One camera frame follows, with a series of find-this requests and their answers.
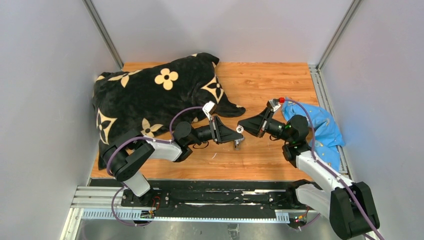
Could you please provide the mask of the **chrome faucet tap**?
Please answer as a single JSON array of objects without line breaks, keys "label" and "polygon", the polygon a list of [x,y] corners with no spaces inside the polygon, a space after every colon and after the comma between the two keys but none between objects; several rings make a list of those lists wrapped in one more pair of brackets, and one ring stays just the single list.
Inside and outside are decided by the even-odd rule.
[{"label": "chrome faucet tap", "polygon": [[243,136],[244,128],[241,125],[238,125],[236,127],[236,132],[241,134],[241,138],[236,139],[233,142],[233,148],[238,151],[241,148],[242,142],[245,140],[245,137]]}]

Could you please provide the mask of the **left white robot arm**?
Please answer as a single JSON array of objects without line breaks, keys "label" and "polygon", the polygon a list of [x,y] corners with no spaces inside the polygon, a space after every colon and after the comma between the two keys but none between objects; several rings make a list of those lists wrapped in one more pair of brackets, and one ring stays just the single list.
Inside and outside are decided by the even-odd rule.
[{"label": "left white robot arm", "polygon": [[149,138],[128,131],[112,143],[101,154],[106,163],[108,174],[123,183],[134,194],[134,200],[140,206],[149,206],[153,193],[147,179],[140,173],[140,168],[149,159],[182,162],[191,154],[191,145],[224,144],[240,141],[244,138],[244,128],[231,129],[224,125],[218,116],[212,116],[208,124],[194,128],[191,123],[182,121],[176,125],[172,140]]}]

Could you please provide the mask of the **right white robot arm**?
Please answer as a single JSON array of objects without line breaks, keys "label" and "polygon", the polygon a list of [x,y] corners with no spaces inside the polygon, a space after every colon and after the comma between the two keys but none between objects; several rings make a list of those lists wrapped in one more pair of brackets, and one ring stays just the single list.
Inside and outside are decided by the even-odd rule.
[{"label": "right white robot arm", "polygon": [[334,233],[349,240],[369,232],[377,232],[380,219],[371,188],[363,181],[355,182],[326,164],[306,137],[307,116],[296,114],[286,123],[273,119],[275,108],[266,107],[260,114],[242,119],[238,125],[244,131],[261,138],[265,133],[283,140],[282,153],[286,161],[312,178],[312,182],[292,183],[285,196],[294,209],[307,205],[327,218]]}]

